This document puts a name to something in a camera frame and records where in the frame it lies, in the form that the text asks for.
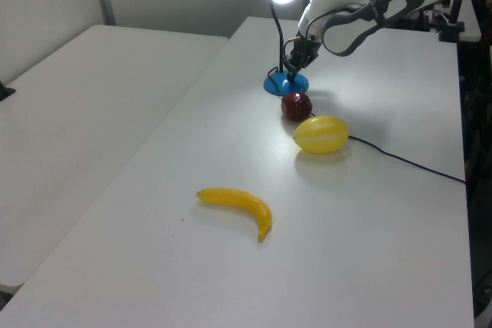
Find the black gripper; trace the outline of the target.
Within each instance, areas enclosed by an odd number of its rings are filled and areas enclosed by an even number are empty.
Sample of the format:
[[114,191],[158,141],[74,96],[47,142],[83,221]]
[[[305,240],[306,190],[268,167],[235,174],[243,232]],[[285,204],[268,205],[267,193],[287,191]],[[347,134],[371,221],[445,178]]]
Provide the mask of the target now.
[[305,38],[301,34],[297,34],[293,41],[293,49],[288,57],[286,57],[287,79],[302,79],[305,76],[302,74],[302,69],[306,68],[311,62],[318,57],[320,43]]

